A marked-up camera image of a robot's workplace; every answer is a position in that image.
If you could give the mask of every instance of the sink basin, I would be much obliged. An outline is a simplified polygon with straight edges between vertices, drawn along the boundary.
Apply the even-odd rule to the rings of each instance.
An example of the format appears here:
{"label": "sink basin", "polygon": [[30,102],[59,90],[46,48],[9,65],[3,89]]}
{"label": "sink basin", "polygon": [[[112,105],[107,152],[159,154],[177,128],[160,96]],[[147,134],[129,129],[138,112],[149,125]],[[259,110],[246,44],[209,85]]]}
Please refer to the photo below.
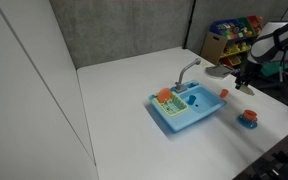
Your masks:
{"label": "sink basin", "polygon": [[178,112],[168,113],[168,104],[159,103],[156,100],[156,94],[151,95],[149,98],[152,105],[171,127],[173,132],[178,132],[192,125],[226,105],[225,100],[195,80],[186,82],[184,85],[187,87],[187,90],[181,93],[176,93],[174,87],[171,88],[172,97],[174,98],[173,102],[183,107]]}

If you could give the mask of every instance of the black cable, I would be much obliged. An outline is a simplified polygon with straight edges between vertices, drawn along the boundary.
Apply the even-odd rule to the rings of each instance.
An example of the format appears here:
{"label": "black cable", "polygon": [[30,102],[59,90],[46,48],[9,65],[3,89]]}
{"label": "black cable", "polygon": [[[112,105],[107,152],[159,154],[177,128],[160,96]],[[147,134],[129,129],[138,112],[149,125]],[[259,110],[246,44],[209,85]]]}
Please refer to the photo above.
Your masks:
{"label": "black cable", "polygon": [[183,47],[182,47],[183,49],[186,49],[186,44],[187,44],[188,35],[190,34],[190,29],[191,29],[191,24],[192,24],[195,4],[196,4],[196,0],[193,1],[192,11],[191,11],[190,19],[188,21],[188,27],[187,27],[187,31],[186,31]]}
{"label": "black cable", "polygon": [[288,7],[287,7],[287,9],[285,10],[285,12],[284,12],[283,16],[281,17],[280,21],[282,21],[282,20],[284,19],[284,17],[285,17],[285,15],[286,15],[287,11],[288,11]]}
{"label": "black cable", "polygon": [[283,86],[285,87],[285,90],[288,94],[288,80],[287,80],[287,76],[286,76],[286,72],[285,72],[285,55],[286,55],[286,52],[287,52],[288,48],[285,48],[283,49],[283,57],[282,57],[282,60],[280,62],[280,66],[282,68],[282,83],[283,83]]}

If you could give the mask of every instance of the orange cup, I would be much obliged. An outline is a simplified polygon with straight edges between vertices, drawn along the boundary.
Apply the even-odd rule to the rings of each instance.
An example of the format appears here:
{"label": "orange cup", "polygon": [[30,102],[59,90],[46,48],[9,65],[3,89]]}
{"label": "orange cup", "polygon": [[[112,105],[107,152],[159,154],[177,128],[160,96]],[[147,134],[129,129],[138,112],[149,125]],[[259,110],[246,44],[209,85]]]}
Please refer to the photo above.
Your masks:
{"label": "orange cup", "polygon": [[222,89],[221,94],[220,94],[220,97],[221,97],[221,98],[225,98],[225,97],[227,96],[228,92],[229,92],[229,91],[228,91],[227,89]]}
{"label": "orange cup", "polygon": [[249,120],[254,121],[254,122],[257,121],[257,118],[256,118],[257,114],[254,111],[247,109],[244,111],[243,116],[245,119],[249,119]]}

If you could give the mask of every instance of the shelf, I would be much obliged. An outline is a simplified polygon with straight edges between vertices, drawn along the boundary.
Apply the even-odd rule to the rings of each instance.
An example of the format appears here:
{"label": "shelf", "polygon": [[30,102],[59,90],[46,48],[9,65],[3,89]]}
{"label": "shelf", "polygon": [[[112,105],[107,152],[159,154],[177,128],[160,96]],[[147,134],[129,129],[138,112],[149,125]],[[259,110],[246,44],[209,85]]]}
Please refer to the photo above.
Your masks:
{"label": "shelf", "polygon": [[241,64],[241,60],[236,55],[221,59],[220,62],[223,64],[226,64],[229,67],[233,67],[238,64]]}
{"label": "shelf", "polygon": [[228,43],[234,43],[236,41],[243,41],[245,39],[251,39],[251,38],[255,38],[256,35],[252,35],[252,36],[246,36],[246,37],[242,37],[242,38],[235,38],[235,39],[227,39]]}
{"label": "shelf", "polygon": [[228,57],[228,56],[240,54],[240,53],[243,53],[243,52],[247,52],[247,51],[250,50],[250,49],[251,49],[251,48],[248,48],[248,49],[243,50],[243,51],[235,52],[235,53],[225,54],[225,55],[223,55],[223,56],[220,56],[220,59],[225,58],[225,57]]}

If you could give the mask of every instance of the faucet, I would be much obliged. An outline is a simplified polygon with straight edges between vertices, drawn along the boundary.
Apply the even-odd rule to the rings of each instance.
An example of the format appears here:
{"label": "faucet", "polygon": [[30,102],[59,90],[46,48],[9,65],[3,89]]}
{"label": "faucet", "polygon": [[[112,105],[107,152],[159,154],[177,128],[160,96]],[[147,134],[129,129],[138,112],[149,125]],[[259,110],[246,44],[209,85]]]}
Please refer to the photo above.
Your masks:
{"label": "faucet", "polygon": [[182,69],[182,71],[180,73],[180,78],[179,78],[178,82],[175,83],[175,85],[176,85],[175,92],[181,93],[181,92],[187,90],[187,87],[184,84],[182,84],[182,79],[183,79],[184,72],[186,70],[188,70],[189,68],[191,68],[194,64],[199,65],[200,63],[201,63],[201,59],[200,58],[196,58],[193,62],[191,62],[189,65],[185,66]]}

